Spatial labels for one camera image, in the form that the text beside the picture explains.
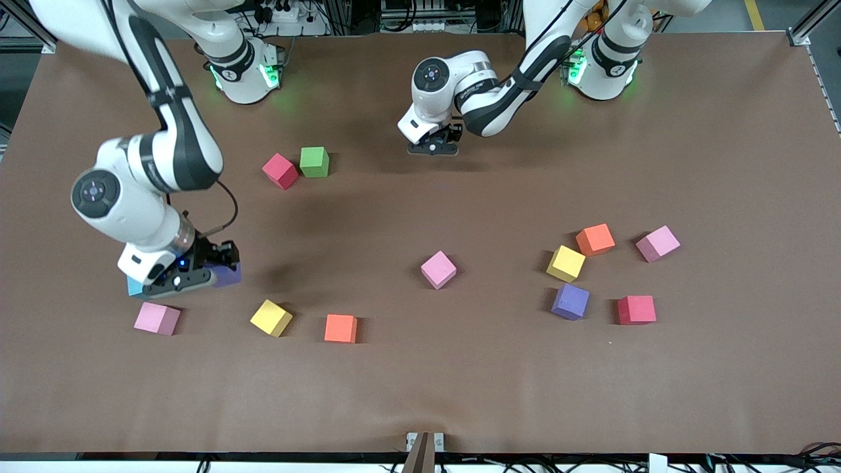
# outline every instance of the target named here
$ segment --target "cube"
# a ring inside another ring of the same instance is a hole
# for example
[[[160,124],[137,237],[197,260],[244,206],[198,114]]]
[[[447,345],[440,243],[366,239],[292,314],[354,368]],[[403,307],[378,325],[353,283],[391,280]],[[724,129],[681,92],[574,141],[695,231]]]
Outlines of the cube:
[[[236,270],[227,266],[211,266],[210,270],[216,274],[215,288],[239,284],[242,282],[242,263],[236,264]]]
[[[552,261],[549,262],[546,272],[563,282],[571,283],[578,278],[582,265],[584,265],[583,254],[561,245],[552,255]]]
[[[292,321],[292,314],[270,300],[265,300],[251,317],[251,323],[272,337],[280,337]]]
[[[437,252],[420,266],[420,272],[435,290],[439,290],[456,275],[456,265],[444,252]]]
[[[277,153],[274,153],[272,159],[263,165],[263,172],[283,190],[289,189],[298,178],[298,170],[295,166]]]
[[[135,281],[128,276],[125,277],[125,283],[128,286],[129,296],[136,299],[149,300],[149,298],[143,294],[143,283]]]
[[[616,246],[606,223],[585,228],[575,237],[575,241],[578,242],[579,250],[585,256],[604,254]]]
[[[652,296],[629,295],[619,300],[619,325],[645,325],[656,321]]]
[[[679,246],[678,239],[667,226],[661,226],[637,242],[637,249],[649,263],[657,261]]]
[[[144,302],[135,321],[135,328],[147,332],[172,335],[181,311],[167,306]]]
[[[558,290],[558,295],[555,297],[554,304],[552,304],[552,312],[565,319],[577,321],[584,316],[584,309],[587,308],[589,298],[590,293],[586,290],[579,289],[571,284],[564,284]]]
[[[354,316],[327,314],[324,340],[325,342],[356,343],[357,318]]]
[[[301,148],[300,166],[306,178],[326,178],[330,171],[330,156],[321,146]]]

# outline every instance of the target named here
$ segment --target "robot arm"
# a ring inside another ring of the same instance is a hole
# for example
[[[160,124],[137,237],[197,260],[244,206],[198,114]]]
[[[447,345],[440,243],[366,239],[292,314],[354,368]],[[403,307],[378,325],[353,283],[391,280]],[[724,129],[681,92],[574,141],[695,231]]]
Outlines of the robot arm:
[[[575,25],[596,1],[526,0],[526,53],[501,83],[481,51],[422,61],[412,77],[413,104],[398,123],[412,142],[409,152],[455,153],[457,148],[447,143],[449,133],[460,131],[449,123],[453,101],[471,133],[492,136],[502,131],[560,66]]]
[[[280,87],[283,48],[246,38],[225,10],[245,0],[135,0],[187,31],[210,62],[216,83],[237,104],[253,104]]]
[[[574,58],[569,84],[594,100],[617,97],[631,83],[637,57],[651,35],[649,8],[681,17],[698,14],[711,0],[609,1],[611,21],[590,37]]]
[[[97,230],[126,243],[119,268],[149,285],[185,254],[235,265],[238,254],[232,243],[210,245],[163,199],[164,194],[213,185],[222,172],[222,156],[157,31],[130,0],[31,4],[60,39],[131,66],[161,121],[159,131],[105,141],[94,167],[73,185],[76,212]],[[186,266],[195,267],[192,262]],[[209,272],[204,276],[212,279]]]

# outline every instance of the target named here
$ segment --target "yellow cube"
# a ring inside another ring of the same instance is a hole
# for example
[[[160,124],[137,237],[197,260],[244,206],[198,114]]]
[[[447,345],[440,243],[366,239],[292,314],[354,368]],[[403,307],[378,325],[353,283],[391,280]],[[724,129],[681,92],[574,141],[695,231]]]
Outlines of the yellow cube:
[[[280,337],[283,329],[292,321],[292,314],[270,300],[263,302],[257,313],[251,318],[251,323],[272,337]]]
[[[552,255],[552,261],[546,272],[562,281],[571,283],[578,278],[581,266],[584,264],[584,255],[561,245]]]

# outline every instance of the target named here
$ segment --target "green led light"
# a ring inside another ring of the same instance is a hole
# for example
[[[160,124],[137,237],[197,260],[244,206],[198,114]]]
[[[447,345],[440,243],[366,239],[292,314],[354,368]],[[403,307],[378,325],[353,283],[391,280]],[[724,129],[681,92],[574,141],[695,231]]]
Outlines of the green led light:
[[[581,76],[584,75],[584,70],[587,68],[587,58],[582,57],[581,61],[572,67],[569,71],[569,83],[578,85],[581,82]]]
[[[216,70],[213,68],[213,66],[210,67],[210,72],[213,73],[213,79],[216,80],[216,88],[222,90],[222,82],[219,81],[219,74],[216,73]]]
[[[633,72],[634,72],[634,70],[637,69],[637,64],[639,64],[639,61],[634,61],[633,62],[633,65],[631,66],[631,70],[628,71],[628,79],[625,81],[625,85],[628,85],[633,80]]]
[[[278,72],[275,71],[274,67],[264,66],[261,64],[260,72],[262,72],[263,79],[266,80],[266,85],[268,85],[269,88],[275,88],[278,86]]]

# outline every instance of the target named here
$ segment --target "blue cube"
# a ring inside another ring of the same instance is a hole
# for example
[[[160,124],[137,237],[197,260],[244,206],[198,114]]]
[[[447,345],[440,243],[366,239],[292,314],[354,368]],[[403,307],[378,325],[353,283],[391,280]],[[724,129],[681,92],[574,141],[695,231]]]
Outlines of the blue cube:
[[[584,309],[587,308],[589,298],[590,293],[586,290],[579,289],[571,284],[564,284],[558,290],[555,303],[552,304],[552,313],[571,321],[577,321],[584,316]]]
[[[126,276],[125,277],[126,285],[129,289],[129,295],[131,297],[136,297],[137,299],[148,300],[149,298],[143,294],[143,284],[134,279]]]
[[[236,271],[227,266],[210,266],[210,270],[216,273],[215,288],[230,286],[242,282],[242,263],[236,264]]]

